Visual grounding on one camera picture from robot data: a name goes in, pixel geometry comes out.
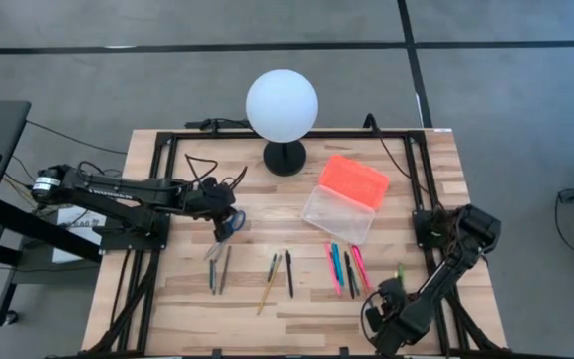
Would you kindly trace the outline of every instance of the white paper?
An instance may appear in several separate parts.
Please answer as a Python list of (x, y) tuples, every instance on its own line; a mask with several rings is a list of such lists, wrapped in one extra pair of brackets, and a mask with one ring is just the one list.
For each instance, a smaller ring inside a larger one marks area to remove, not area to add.
[[(70, 224), (73, 220), (79, 218), (86, 210), (77, 206), (59, 209), (57, 214), (57, 224)], [(79, 237), (99, 245), (101, 236), (92, 231), (92, 227), (106, 224), (106, 218), (103, 215), (88, 211), (84, 216), (77, 219), (74, 224), (68, 228), (68, 232), (76, 234)], [(53, 249), (52, 262), (66, 263), (75, 260), (81, 260), (80, 257), (67, 253), (63, 250)]]

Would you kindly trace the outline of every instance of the clear plastic box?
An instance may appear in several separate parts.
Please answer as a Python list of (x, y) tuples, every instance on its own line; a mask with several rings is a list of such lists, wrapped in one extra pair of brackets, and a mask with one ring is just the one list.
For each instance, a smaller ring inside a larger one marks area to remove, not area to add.
[(316, 185), (300, 217), (354, 245), (367, 240), (376, 212), (322, 185)]

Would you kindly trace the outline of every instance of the blue pen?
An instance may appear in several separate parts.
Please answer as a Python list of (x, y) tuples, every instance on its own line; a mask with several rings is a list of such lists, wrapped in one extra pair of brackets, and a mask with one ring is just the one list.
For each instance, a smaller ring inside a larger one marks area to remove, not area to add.
[(336, 265), (336, 272), (338, 273), (338, 282), (340, 286), (345, 286), (345, 281), (343, 280), (343, 268), (340, 266), (340, 254), (338, 254), (338, 245), (333, 243), (332, 252), (334, 253), (334, 264)]

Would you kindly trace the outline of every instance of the black floor line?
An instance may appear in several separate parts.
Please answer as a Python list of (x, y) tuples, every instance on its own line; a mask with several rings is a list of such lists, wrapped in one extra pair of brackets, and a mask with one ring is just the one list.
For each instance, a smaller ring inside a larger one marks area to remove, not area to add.
[(310, 42), (310, 43), (256, 43), (256, 44), (196, 44), (145, 46), (85, 46), (0, 48), (0, 55), (41, 54), (129, 54), (129, 53), (184, 53), (184, 52), (236, 52), (236, 51), (294, 51), (294, 50), (386, 50), (404, 49), (403, 42)]
[(407, 2), (405, 0), (398, 0), (398, 10), (400, 12), (400, 19), (403, 25), (403, 32), (405, 33), (405, 43), (407, 44), (407, 56), (409, 57), (409, 67), (411, 69), (412, 79), (414, 81), (414, 89), (420, 108), (420, 121), (423, 127), (432, 128), (433, 121), (431, 119), (431, 111), (429, 110), (429, 101), (427, 100), (427, 91), (425, 90), (425, 82), (423, 80), (423, 72), (420, 69), (420, 60), (418, 60), (418, 51), (414, 46), (414, 32), (411, 28), (411, 19), (407, 9)]
[(539, 49), (574, 48), (574, 40), (542, 41), (420, 41), (416, 49)]

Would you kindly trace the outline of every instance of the orange lid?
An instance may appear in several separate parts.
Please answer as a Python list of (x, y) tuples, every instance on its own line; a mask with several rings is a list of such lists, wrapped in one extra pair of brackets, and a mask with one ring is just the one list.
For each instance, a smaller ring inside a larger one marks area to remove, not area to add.
[(389, 186), (387, 176), (340, 155), (329, 157), (318, 184), (359, 203), (378, 209)]

